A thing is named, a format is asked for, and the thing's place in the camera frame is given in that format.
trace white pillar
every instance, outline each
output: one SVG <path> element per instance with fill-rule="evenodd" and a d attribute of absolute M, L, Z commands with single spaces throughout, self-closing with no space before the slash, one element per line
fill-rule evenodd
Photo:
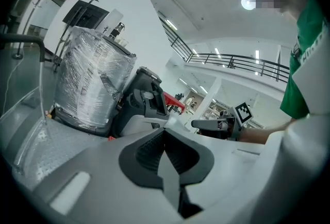
<path fill-rule="evenodd" d="M 215 79 L 212 87 L 210 88 L 210 90 L 206 94 L 205 98 L 203 99 L 203 101 L 201 102 L 201 104 L 199 105 L 197 110 L 195 111 L 194 115 L 186 123 L 185 126 L 187 129 L 191 130 L 192 129 L 191 121 L 194 119 L 200 119 L 202 117 L 202 115 L 204 114 L 204 112 L 207 110 L 207 108 L 210 106 L 212 99 L 219 91 L 219 88 L 221 86 L 221 81 L 222 81 L 221 77 L 217 77 Z"/>

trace cable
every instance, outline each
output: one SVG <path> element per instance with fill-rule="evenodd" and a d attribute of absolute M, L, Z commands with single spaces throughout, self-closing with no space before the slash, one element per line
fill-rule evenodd
<path fill-rule="evenodd" d="M 9 81 L 10 81 L 10 78 L 11 78 L 12 73 L 14 73 L 14 71 L 16 70 L 16 68 L 18 68 L 18 66 L 19 66 L 20 64 L 22 64 L 22 62 L 23 62 L 24 59 L 25 59 L 24 49 L 22 49 L 22 54 L 23 54 L 23 59 L 22 59 L 22 61 L 21 61 L 20 63 L 18 63 L 18 64 L 14 67 L 14 69 L 10 72 L 9 77 L 8 77 L 8 80 L 7 80 L 7 86 L 6 86 L 6 92 L 5 92 L 5 101 L 4 101 L 4 107 L 3 107 L 3 110 L 2 110 L 2 113 L 3 113 L 2 116 L 5 115 L 5 107 L 6 107 L 6 102 L 7 102 L 7 93 L 8 93 L 8 90 L 9 90 Z"/>

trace neck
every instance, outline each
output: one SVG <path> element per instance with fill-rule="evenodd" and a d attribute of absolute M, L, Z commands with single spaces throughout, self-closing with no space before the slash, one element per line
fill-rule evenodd
<path fill-rule="evenodd" d="M 287 0 L 287 12 L 297 21 L 307 5 L 307 0 Z"/>

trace metal railing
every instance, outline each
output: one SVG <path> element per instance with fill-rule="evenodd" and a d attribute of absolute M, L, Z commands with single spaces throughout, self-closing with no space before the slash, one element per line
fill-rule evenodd
<path fill-rule="evenodd" d="M 219 67 L 240 69 L 254 72 L 258 76 L 268 76 L 277 82 L 287 83 L 289 79 L 289 68 L 287 66 L 274 63 L 268 60 L 256 59 L 254 57 L 222 54 L 191 54 L 186 62 L 196 62 L 201 64 L 213 64 Z"/>
<path fill-rule="evenodd" d="M 168 24 L 162 18 L 159 19 L 164 27 L 167 38 L 171 43 L 171 47 L 182 57 L 185 62 L 187 62 L 187 60 L 192 55 L 192 51 L 188 45 L 186 45 L 186 43 L 180 38 L 180 36 L 178 36 L 177 33 L 170 26 L 168 26 Z"/>

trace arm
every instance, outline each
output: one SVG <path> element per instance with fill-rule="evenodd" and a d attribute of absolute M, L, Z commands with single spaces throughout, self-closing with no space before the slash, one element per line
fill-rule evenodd
<path fill-rule="evenodd" d="M 292 118 L 288 123 L 273 129 L 243 129 L 239 141 L 255 144 L 265 144 L 270 134 L 273 132 L 286 130 L 286 128 L 294 121 L 295 119 Z"/>

